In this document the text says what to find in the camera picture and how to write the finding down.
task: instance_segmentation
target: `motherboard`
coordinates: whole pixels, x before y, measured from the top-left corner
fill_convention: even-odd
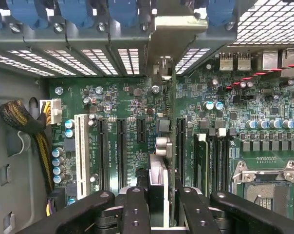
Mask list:
[[[52,125],[54,181],[68,204],[135,186],[149,156],[161,155],[160,119],[175,131],[184,186],[206,196],[230,191],[294,219],[294,79],[254,72],[224,71],[216,57],[177,78],[172,122],[162,115],[168,86],[152,78],[50,79],[63,111],[62,124]]]

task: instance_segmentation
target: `green circuit board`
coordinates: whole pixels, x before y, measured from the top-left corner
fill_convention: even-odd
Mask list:
[[[212,59],[209,61],[212,68],[217,63]],[[240,71],[219,71],[207,69],[206,64],[197,69],[190,77],[177,78],[175,118],[177,124],[183,123],[184,129],[179,131],[176,128],[177,139],[183,134],[184,146],[181,156],[177,155],[176,166],[180,173],[184,186],[198,187],[207,195],[215,189],[233,191],[234,184],[232,177],[235,174],[237,165],[243,161],[250,170],[283,170],[289,161],[294,161],[294,128],[293,129],[248,129],[246,122],[249,120],[290,120],[294,122],[294,85],[280,88],[278,79],[271,79],[265,76],[258,76],[253,79],[254,86],[247,91],[233,90],[219,94],[217,87],[227,86],[248,77],[252,74]],[[219,81],[218,85],[209,85],[212,79]],[[101,86],[103,94],[96,94],[95,87]],[[63,94],[57,95],[54,90],[62,87]],[[155,151],[155,113],[163,113],[165,110],[163,87],[160,87],[158,94],[151,92],[151,78],[71,78],[51,79],[50,98],[58,98],[62,101],[63,123],[73,119],[74,115],[95,113],[98,119],[107,121],[108,134],[108,189],[115,194],[120,189],[118,181],[118,161],[116,159],[118,150],[118,119],[126,122],[126,159],[127,159],[127,186],[136,185],[136,173],[140,168],[148,168],[148,156]],[[278,100],[267,100],[265,94],[260,93],[263,89],[272,90],[278,94]],[[235,95],[254,95],[255,100],[233,103]],[[84,97],[96,99],[96,103],[83,104]],[[207,110],[204,103],[220,101],[223,103],[222,110]],[[146,140],[138,140],[138,122],[144,120],[146,126]],[[217,145],[211,146],[209,139],[217,139],[215,136],[209,138],[210,129],[217,132],[218,128],[235,129],[235,134],[228,138],[226,148],[227,161],[225,164],[216,165],[215,152]],[[64,124],[53,125],[53,148],[64,147],[65,127]],[[96,126],[89,131],[90,168],[91,174],[99,173],[99,129]],[[199,143],[199,156],[206,163],[198,169],[198,154],[196,154],[195,135],[206,134],[206,141]],[[273,145],[269,151],[262,149],[263,142]],[[180,144],[176,142],[177,152]],[[65,151],[65,179],[58,186],[67,187],[75,181],[75,152]],[[283,191],[289,197],[286,200],[286,210],[281,209],[279,213],[294,219],[294,183],[283,181],[276,182],[276,178],[257,178],[252,183],[241,183],[237,185],[235,193],[247,198],[248,190],[253,187],[265,186],[286,187]],[[103,189],[100,184],[93,183],[91,192]]]

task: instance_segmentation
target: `white pci slot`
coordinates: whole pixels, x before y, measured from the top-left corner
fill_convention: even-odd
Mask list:
[[[74,115],[77,198],[91,192],[88,115]]]

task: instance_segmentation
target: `white power connector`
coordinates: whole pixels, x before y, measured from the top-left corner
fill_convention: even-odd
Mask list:
[[[40,100],[40,110],[42,109],[43,104],[48,101],[51,104],[51,124],[61,123],[63,113],[61,109],[61,100]]]

